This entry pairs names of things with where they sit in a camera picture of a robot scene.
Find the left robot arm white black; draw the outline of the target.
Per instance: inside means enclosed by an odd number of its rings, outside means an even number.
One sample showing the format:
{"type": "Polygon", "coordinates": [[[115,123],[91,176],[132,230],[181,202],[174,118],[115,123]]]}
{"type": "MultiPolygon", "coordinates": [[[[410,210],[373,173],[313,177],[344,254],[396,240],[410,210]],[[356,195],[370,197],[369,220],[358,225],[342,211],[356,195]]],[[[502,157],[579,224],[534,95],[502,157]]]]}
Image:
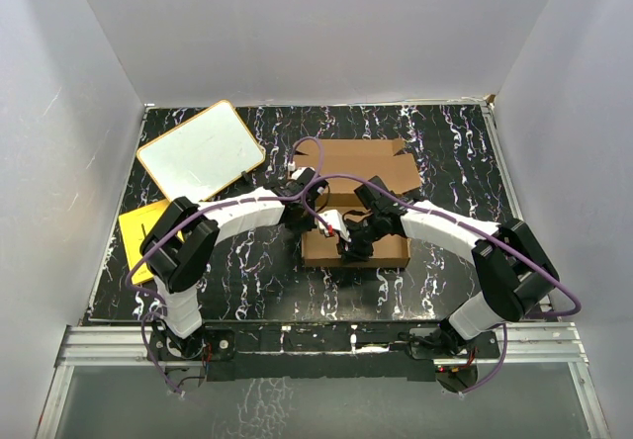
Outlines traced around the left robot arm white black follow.
{"type": "Polygon", "coordinates": [[[182,196],[169,203],[141,243],[144,260],[160,302],[152,330],[163,348],[179,359],[196,359],[208,348],[198,307],[197,283],[220,242],[260,227],[282,225],[303,233],[315,226],[313,208],[326,182],[311,182],[317,173],[303,168],[291,178],[256,187],[242,195],[211,203],[182,196]]]}

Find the brown cardboard box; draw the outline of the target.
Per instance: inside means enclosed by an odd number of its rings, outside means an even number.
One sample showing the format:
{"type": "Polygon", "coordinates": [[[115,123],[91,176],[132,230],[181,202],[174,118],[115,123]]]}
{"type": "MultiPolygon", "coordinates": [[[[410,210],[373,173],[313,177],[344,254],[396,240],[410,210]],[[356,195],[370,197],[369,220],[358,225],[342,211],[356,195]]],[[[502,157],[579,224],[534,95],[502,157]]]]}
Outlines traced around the brown cardboard box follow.
{"type": "MultiPolygon", "coordinates": [[[[291,156],[289,169],[319,169],[321,176],[347,174],[372,181],[397,196],[418,191],[421,178],[412,154],[405,152],[405,142],[396,139],[322,139],[318,143],[302,141],[291,156]]],[[[317,200],[318,206],[336,210],[347,222],[358,223],[369,216],[370,209],[357,193],[367,194],[361,184],[347,179],[329,179],[328,189],[317,200]]],[[[302,235],[302,257],[308,267],[404,268],[410,253],[409,242],[388,234],[372,244],[372,251],[355,258],[341,257],[336,236],[325,237],[312,229],[302,235]]]]}

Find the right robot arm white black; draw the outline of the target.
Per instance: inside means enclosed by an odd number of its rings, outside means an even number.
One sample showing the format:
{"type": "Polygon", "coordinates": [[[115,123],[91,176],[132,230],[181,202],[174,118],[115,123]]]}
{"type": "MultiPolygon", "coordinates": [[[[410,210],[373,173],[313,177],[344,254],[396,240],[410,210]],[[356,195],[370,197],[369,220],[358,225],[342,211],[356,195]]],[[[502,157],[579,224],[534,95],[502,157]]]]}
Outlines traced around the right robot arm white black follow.
{"type": "Polygon", "coordinates": [[[418,239],[450,251],[472,264],[480,291],[440,321],[418,342],[461,357],[477,336],[506,321],[526,317],[553,289],[558,272],[529,226],[520,219],[481,221],[443,210],[428,200],[398,199],[379,177],[355,189],[367,210],[358,220],[339,215],[331,231],[344,262],[364,262],[374,244],[393,235],[418,239]]]}

